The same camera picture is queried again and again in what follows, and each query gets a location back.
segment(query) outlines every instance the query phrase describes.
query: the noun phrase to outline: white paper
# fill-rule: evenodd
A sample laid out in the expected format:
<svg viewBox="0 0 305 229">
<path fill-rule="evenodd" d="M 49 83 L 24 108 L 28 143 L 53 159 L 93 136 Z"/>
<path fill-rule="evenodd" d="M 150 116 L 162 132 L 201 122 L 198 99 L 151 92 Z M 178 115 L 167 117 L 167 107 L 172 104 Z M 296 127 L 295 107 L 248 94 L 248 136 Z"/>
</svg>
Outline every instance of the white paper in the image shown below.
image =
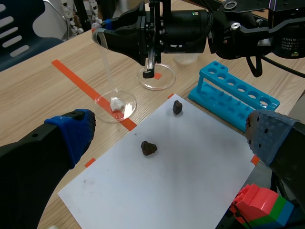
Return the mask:
<svg viewBox="0 0 305 229">
<path fill-rule="evenodd" d="M 142 141 L 158 151 L 144 156 Z M 244 136 L 174 95 L 59 196 L 83 229 L 214 229 L 252 157 Z"/>
</svg>

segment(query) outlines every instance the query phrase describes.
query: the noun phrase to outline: wooden table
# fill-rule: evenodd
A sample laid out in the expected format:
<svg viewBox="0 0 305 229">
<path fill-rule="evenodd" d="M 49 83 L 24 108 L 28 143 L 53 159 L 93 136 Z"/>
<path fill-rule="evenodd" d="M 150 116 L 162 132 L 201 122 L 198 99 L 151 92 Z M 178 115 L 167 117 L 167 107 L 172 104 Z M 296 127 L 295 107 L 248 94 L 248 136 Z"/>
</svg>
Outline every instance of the wooden table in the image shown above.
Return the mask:
<svg viewBox="0 0 305 229">
<path fill-rule="evenodd" d="M 198 8 L 182 1 L 173 0 L 173 10 L 182 9 Z M 289 114 L 305 89 L 304 79 L 264 61 L 263 76 L 255 78 L 252 76 L 245 58 L 222 60 L 215 54 L 211 55 L 207 47 L 199 60 L 188 66 L 178 65 L 171 54 L 163 55 L 163 63 L 173 68 L 177 80 L 168 89 L 149 91 L 141 87 L 137 81 L 138 71 L 142 68 L 138 63 L 111 51 L 107 52 L 107 56 L 116 86 L 133 93 L 137 99 L 138 106 L 131 117 L 136 124 L 163 104 L 171 93 L 187 99 L 188 93 L 197 84 L 199 70 L 214 60 L 228 66 L 231 74 L 277 98 L 281 102 L 277 111 L 285 115 Z M 303 59 L 285 60 L 272 54 L 269 57 L 305 73 Z M 76 108 L 94 110 L 94 101 L 51 64 L 51 61 L 55 59 L 63 62 L 99 93 L 109 91 L 101 54 L 91 40 L 90 31 L 1 72 L 0 146 L 20 140 L 47 118 Z M 191 103 L 214 116 L 199 105 Z M 51 225 L 57 225 L 62 229 L 80 228 L 58 197 L 57 192 L 81 173 L 85 169 L 84 165 L 90 159 L 100 157 L 127 133 L 128 130 L 120 123 L 97 122 L 95 137 L 89 150 L 75 169 L 68 172 L 55 189 L 43 213 L 39 228 L 45 229 Z"/>
</svg>

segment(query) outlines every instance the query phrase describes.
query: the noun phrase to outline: mechanical arm mount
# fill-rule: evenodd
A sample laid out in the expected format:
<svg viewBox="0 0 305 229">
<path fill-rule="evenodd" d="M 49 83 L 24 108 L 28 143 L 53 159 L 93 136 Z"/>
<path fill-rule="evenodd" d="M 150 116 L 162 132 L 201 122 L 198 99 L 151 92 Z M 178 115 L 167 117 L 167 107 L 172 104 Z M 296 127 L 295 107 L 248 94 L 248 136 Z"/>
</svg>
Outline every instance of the mechanical arm mount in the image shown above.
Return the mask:
<svg viewBox="0 0 305 229">
<path fill-rule="evenodd" d="M 203 6 L 202 0 L 192 0 Z M 246 57 L 255 77 L 262 75 L 261 59 L 273 52 L 287 58 L 305 55 L 305 2 L 301 0 L 206 0 L 206 10 L 171 11 L 170 0 L 150 0 L 150 11 L 144 2 L 118 18 L 107 20 L 93 40 L 114 52 L 134 59 L 140 65 L 147 61 L 144 78 L 154 77 L 155 63 L 161 53 L 202 53 L 206 38 L 211 53 L 223 59 Z M 268 19 L 253 15 L 269 10 Z M 256 67 L 250 57 L 256 57 Z"/>
</svg>

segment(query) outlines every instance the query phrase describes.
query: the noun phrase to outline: dark rock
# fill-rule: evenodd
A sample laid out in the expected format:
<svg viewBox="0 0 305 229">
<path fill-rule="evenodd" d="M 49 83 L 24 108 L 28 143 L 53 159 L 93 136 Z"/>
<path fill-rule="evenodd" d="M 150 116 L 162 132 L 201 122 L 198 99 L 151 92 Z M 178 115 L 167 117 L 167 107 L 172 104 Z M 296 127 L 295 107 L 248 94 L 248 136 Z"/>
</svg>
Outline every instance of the dark rock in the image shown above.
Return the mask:
<svg viewBox="0 0 305 229">
<path fill-rule="evenodd" d="M 173 112 L 178 115 L 182 111 L 182 103 L 180 103 L 178 100 L 176 100 L 173 103 Z"/>
<path fill-rule="evenodd" d="M 158 150 L 157 146 L 155 144 L 151 144 L 149 142 L 143 141 L 141 144 L 142 152 L 145 156 L 148 156 L 150 154 L 153 154 Z"/>
</svg>

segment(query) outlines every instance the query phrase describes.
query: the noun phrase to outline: orange tape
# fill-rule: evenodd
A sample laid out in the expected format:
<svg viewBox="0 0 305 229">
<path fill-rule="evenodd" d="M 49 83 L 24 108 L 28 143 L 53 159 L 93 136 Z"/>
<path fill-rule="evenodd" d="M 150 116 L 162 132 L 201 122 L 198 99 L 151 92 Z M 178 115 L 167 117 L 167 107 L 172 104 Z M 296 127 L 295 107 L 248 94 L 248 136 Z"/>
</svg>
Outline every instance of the orange tape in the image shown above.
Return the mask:
<svg viewBox="0 0 305 229">
<path fill-rule="evenodd" d="M 160 80 L 161 76 L 162 76 L 161 73 L 155 73 L 155 74 L 154 74 L 154 78 L 155 78 L 156 80 Z"/>
<path fill-rule="evenodd" d="M 93 162 L 95 162 L 95 158 L 93 157 L 90 161 L 88 161 L 86 164 L 85 164 L 85 167 L 88 168 L 90 165 L 93 164 Z"/>
<path fill-rule="evenodd" d="M 258 164 L 258 162 L 259 162 L 258 156 L 257 156 L 257 155 L 254 155 L 254 156 L 252 157 L 251 162 L 252 162 L 255 166 L 257 166 L 257 164 Z"/>
<path fill-rule="evenodd" d="M 78 77 L 74 72 L 72 72 L 69 68 L 67 68 L 62 62 L 59 60 L 52 61 L 52 64 L 61 71 L 65 76 L 67 76 L 76 86 L 78 86 L 83 92 L 85 92 L 91 99 L 99 100 L 97 103 L 105 109 L 112 117 L 115 119 L 119 119 L 124 117 L 124 114 L 120 111 L 112 112 L 110 108 L 110 102 L 106 100 L 104 97 L 101 97 L 99 93 L 97 93 L 92 87 L 90 87 L 84 80 Z M 129 131 L 133 130 L 137 124 L 134 123 L 129 118 L 120 121 L 120 123 Z"/>
<path fill-rule="evenodd" d="M 170 94 L 167 98 L 170 99 L 173 96 L 173 94 Z"/>
</svg>

